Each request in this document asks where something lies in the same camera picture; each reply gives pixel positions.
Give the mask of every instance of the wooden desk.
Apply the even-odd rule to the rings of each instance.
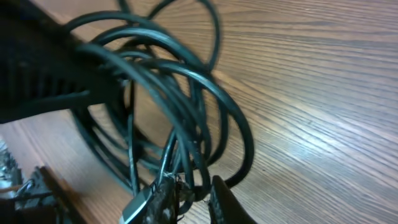
[[[66,22],[116,9],[113,0],[37,0]],[[138,1],[147,12],[155,1]],[[211,26],[193,0],[157,21],[206,58]],[[398,4],[388,0],[219,0],[224,44],[216,76],[242,107],[256,138],[252,171],[233,192],[259,223],[398,223]],[[114,22],[77,33],[89,39]],[[170,125],[141,97],[139,125],[162,141]],[[212,112],[210,121],[216,122]],[[87,150],[67,111],[0,127],[29,173],[48,164],[80,194],[93,223],[115,223],[131,197]],[[227,177],[241,161],[231,128]],[[204,202],[182,223],[208,223]]]

